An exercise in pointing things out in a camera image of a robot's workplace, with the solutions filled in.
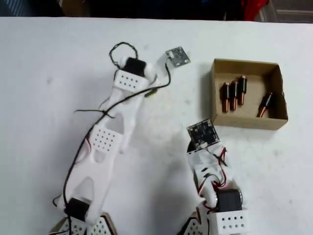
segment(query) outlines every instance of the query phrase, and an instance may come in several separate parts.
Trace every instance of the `small circuit board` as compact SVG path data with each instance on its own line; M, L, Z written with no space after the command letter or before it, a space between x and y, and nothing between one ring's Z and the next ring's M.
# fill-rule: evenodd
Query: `small circuit board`
M191 141L196 147L196 150L201 150L220 142L220 139L210 119L189 126L187 127L187 130Z
M170 58L175 68L190 63L190 60L182 47L167 50L166 55Z

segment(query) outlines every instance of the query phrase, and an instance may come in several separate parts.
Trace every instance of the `red object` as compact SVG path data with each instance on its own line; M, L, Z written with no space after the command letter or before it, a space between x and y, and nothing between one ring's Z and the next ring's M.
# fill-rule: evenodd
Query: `red object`
M241 4L245 8L244 20L254 21L259 11L267 4L269 0L242 0Z

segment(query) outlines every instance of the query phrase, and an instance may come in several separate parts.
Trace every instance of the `white 3d-printed part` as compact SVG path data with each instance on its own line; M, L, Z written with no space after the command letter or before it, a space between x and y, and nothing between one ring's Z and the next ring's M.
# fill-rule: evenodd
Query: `white 3d-printed part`
M88 226L87 223L71 218L72 221L72 234L73 235L111 235L109 226L103 217L98 218L94 226ZM59 232L66 231L68 229L68 220L64 222Z
M143 77L118 70L115 75L114 85L117 88L136 93L147 87L148 83L148 80Z
M147 79L118 70L112 94L106 102L106 106L110 107L130 95L129 93L139 92L148 86ZM85 180L92 181L92 192L89 188L83 188L79 190L78 194L79 197L91 201L85 217L85 221L90 225L96 222L102 212L102 205L111 182L114 159L118 152L125 153L128 147L136 125L136 115L143 98L144 94L137 95L110 110L110 116L121 115L123 117L123 122L117 125L118 127L122 126L123 131L114 131L116 126L107 127L108 123L118 119L112 119L109 116L104 116L94 126L89 137L91 148L89 149L87 142L84 143L68 179L66 186L68 202L75 196L76 189L80 185L84 185ZM59 209L64 210L65 205L62 196L58 200L57 206Z
M209 220L212 235L247 233L249 230L247 210L211 213Z
M196 219L190 220L184 235L202 235L201 224Z
M89 141L92 148L108 154L110 152L116 153L118 151L122 137L123 136L120 133L95 125Z

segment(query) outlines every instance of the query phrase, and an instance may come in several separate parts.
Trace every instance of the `open cardboard box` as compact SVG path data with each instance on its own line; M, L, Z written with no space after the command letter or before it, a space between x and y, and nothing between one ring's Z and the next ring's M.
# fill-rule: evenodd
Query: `open cardboard box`
M235 111L222 112L220 89L225 82L247 77L245 103ZM278 64L215 59L211 69L211 119L214 125L278 130L288 121L283 79ZM256 117L263 96L273 92L271 107L263 117Z

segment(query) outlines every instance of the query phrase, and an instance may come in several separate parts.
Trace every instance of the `white table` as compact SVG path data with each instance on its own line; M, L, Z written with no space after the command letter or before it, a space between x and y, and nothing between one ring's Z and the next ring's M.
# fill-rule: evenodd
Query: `white table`
M108 53L120 41L153 63L182 46L192 63L144 100L130 152L116 159L104 208L118 233L176 234L200 201L185 128L208 117L214 58L281 66L290 118L282 129L216 129L249 192L251 234L312 233L313 25L1 18L0 34L1 233L42 235L61 219L51 199L98 116L73 111L97 108L109 95ZM131 53L124 47L114 56Z

